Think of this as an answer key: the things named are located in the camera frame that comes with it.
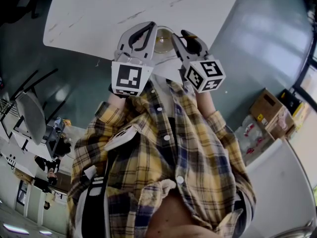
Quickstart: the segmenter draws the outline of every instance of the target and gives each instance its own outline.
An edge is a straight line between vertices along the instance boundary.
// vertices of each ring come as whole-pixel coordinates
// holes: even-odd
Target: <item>white cube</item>
[[[214,91],[222,84],[226,75],[219,60],[192,61],[186,70],[185,78],[198,93]]]
[[[128,62],[113,61],[111,65],[111,85],[116,94],[139,96],[153,67],[136,65]]]

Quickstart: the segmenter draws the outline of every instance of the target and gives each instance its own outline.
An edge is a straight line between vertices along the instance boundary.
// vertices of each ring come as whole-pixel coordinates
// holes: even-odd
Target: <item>plaid shirt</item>
[[[80,194],[89,185],[80,180],[83,169],[95,165],[103,175],[108,155],[105,145],[130,125],[140,134],[139,143],[130,152],[117,154],[106,188],[113,238],[144,237],[162,198],[175,187],[192,217],[223,237],[232,237],[242,213],[242,209],[234,211],[237,190],[245,193],[254,211],[255,195],[238,142],[221,114],[215,112],[204,119],[192,88],[167,82],[174,99],[178,147],[164,108],[158,109],[163,106],[150,81],[140,97],[126,100],[124,111],[101,103],[86,135],[75,146],[68,195],[71,223]],[[182,184],[177,184],[178,176],[184,178]]]

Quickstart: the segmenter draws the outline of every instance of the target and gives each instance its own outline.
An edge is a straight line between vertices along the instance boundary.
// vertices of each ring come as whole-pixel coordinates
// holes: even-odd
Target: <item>black wristband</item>
[[[117,93],[114,93],[113,90],[112,90],[112,86],[110,84],[110,86],[108,87],[108,90],[113,93],[114,95],[118,96],[119,98],[121,99],[126,99],[128,98],[130,95],[125,95],[125,94],[117,94]]]

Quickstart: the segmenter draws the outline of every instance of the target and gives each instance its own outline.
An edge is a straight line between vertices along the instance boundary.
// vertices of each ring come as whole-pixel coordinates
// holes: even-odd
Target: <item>fluorescent light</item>
[[[10,226],[8,224],[4,224],[3,226],[6,229],[8,229],[9,231],[14,232],[14,233],[19,233],[19,234],[23,234],[23,235],[28,235],[29,234],[28,231],[26,231],[25,229],[22,229],[22,228],[17,228],[17,227],[14,227],[14,226]]]
[[[40,231],[40,233],[43,234],[43,235],[46,235],[46,236],[52,235],[52,233],[49,232],[49,231]]]

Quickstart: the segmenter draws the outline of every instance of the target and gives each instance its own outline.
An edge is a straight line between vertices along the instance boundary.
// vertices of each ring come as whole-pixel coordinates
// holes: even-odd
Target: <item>chair backrest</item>
[[[34,93],[28,91],[21,92],[15,101],[20,115],[24,117],[25,126],[32,140],[39,145],[45,135],[46,123],[38,98]]]

